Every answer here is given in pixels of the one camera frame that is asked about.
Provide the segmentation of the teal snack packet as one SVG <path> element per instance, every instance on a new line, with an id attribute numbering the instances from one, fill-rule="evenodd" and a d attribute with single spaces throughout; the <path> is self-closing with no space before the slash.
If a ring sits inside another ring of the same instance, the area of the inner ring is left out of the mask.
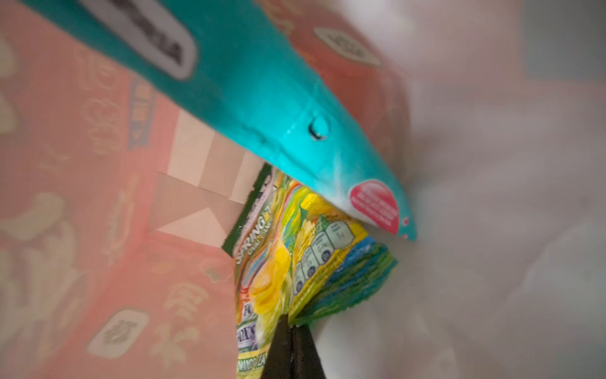
<path id="1" fill-rule="evenodd" d="M 28 6 L 348 215 L 417 238 L 399 180 L 257 4 L 31 1 Z"/>

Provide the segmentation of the red paper gift bag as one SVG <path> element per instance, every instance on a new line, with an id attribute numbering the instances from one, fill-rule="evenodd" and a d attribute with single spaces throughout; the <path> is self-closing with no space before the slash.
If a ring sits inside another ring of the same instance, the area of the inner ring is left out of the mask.
<path id="1" fill-rule="evenodd" d="M 329 378 L 605 376 L 603 1 L 261 1 L 406 185 L 418 239 Z M 263 160 L 1 4 L 1 376 L 233 378 L 222 244 Z"/>

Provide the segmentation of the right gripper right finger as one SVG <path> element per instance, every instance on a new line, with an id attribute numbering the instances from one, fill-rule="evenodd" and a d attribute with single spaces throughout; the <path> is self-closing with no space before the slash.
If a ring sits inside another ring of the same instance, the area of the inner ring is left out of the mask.
<path id="1" fill-rule="evenodd" d="M 326 378 L 308 325 L 293 328 L 292 347 L 292 377 L 294 379 Z"/>

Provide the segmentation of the lime green snack packet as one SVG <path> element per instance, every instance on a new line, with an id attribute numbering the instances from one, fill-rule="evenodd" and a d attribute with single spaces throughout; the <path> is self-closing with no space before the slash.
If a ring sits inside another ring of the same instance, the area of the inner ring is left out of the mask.
<path id="1" fill-rule="evenodd" d="M 262 376 L 279 322 L 305 327 L 356 306 L 397 265 L 358 221 L 269 164 L 223 250 L 235 262 L 240 378 Z"/>

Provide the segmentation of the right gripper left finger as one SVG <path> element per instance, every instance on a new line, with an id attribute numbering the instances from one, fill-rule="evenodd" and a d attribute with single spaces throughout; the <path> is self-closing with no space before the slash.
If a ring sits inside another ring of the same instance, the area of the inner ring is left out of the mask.
<path id="1" fill-rule="evenodd" d="M 276 332 L 271 341 L 262 379 L 290 379 L 292 375 L 293 347 L 292 331 L 288 315 L 279 318 Z"/>

